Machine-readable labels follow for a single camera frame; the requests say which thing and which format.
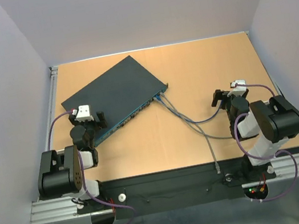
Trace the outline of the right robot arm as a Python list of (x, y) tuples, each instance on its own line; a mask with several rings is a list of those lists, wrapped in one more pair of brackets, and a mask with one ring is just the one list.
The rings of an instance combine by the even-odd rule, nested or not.
[(274, 174), (270, 160), (283, 144), (299, 134), (299, 110), (282, 95), (272, 94), (266, 102), (250, 103), (246, 99), (248, 85), (235, 81), (231, 87), (231, 91), (218, 89), (213, 93), (212, 107), (220, 102), (220, 108), (226, 111), (233, 139), (258, 139), (242, 157), (240, 169), (226, 173), (225, 181), (264, 181)]

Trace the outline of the grey ethernet cable long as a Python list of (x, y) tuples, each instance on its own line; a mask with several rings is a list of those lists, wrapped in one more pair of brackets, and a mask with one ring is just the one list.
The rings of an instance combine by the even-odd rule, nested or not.
[(186, 115), (180, 113), (179, 111), (176, 110), (174, 105), (167, 99), (167, 97), (163, 94), (160, 93), (159, 95), (156, 95), (156, 101), (158, 101), (160, 104), (162, 104), (166, 109), (168, 109), (172, 114), (174, 114), (176, 117), (180, 118), (184, 123), (186, 123), (192, 130), (195, 132), (199, 133), (200, 135), (205, 136), (208, 139), (217, 139), (217, 140), (226, 140), (226, 139), (232, 139), (231, 136), (214, 136), (214, 135), (209, 135), (204, 132), (202, 127), (200, 125), (202, 123), (207, 123), (215, 118), (215, 116), (218, 115), (218, 112), (220, 111), (221, 107), (218, 106), (216, 111), (212, 114), (211, 117), (208, 117), (205, 120), (200, 120), (200, 121), (194, 121), (187, 117)]

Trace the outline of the grey ethernet cable short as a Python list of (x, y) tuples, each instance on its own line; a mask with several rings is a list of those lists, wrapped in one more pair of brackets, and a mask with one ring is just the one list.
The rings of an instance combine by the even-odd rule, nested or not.
[(200, 135), (202, 135), (205, 138), (205, 141), (207, 142), (210, 154), (213, 158), (214, 164), (215, 164), (215, 169), (217, 174), (221, 174), (221, 169), (220, 166), (217, 162), (217, 159), (215, 157), (215, 153), (213, 151), (213, 147), (211, 145), (211, 142), (209, 141), (209, 137), (206, 135), (206, 133), (204, 132), (204, 130), (196, 123), (192, 123), (192, 120), (189, 117), (186, 117), (185, 115), (183, 115), (182, 113), (179, 113), (176, 108), (174, 108), (174, 105), (172, 105), (169, 102), (169, 105), (166, 105), (166, 103), (164, 103), (164, 101), (160, 98), (160, 97), (153, 97), (153, 100), (160, 103), (162, 106), (164, 106), (167, 110), (169, 110), (172, 114), (174, 114), (175, 116), (179, 117), (180, 119), (182, 119), (182, 121), (184, 121), (185, 124), (187, 124), (188, 127), (190, 127), (192, 130), (194, 130), (195, 132), (199, 133)]

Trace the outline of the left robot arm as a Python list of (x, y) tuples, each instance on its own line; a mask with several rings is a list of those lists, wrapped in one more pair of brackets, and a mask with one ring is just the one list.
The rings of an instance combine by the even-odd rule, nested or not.
[[(68, 116), (73, 125), (70, 131), (72, 146), (66, 146), (63, 153), (51, 149), (51, 137), (54, 124), (60, 118)], [(42, 199), (71, 197), (76, 203), (89, 201), (96, 210), (106, 206), (119, 207), (108, 200), (108, 195), (101, 192), (98, 181), (88, 183), (84, 171), (98, 165), (98, 152), (95, 148), (95, 134), (108, 126), (104, 112), (97, 112), (97, 118), (91, 116), (88, 105), (66, 111), (51, 122), (47, 140), (47, 150), (41, 155), (38, 192)]]

